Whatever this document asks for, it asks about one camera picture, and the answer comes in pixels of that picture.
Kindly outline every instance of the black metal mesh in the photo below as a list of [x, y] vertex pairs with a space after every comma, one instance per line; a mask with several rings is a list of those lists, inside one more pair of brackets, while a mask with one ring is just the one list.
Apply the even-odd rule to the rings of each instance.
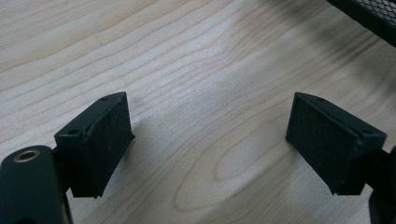
[[352, 0], [381, 18], [384, 22], [396, 27], [396, 4], [387, 0]]
[[396, 0], [327, 0], [396, 47]]

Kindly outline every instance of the wood grain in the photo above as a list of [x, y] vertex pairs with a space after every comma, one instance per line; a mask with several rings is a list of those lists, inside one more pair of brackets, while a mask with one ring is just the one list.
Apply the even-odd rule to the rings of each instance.
[[2, 0], [0, 159], [127, 91], [136, 139], [76, 223], [369, 223], [285, 142], [296, 91], [396, 145], [396, 49], [325, 1]]

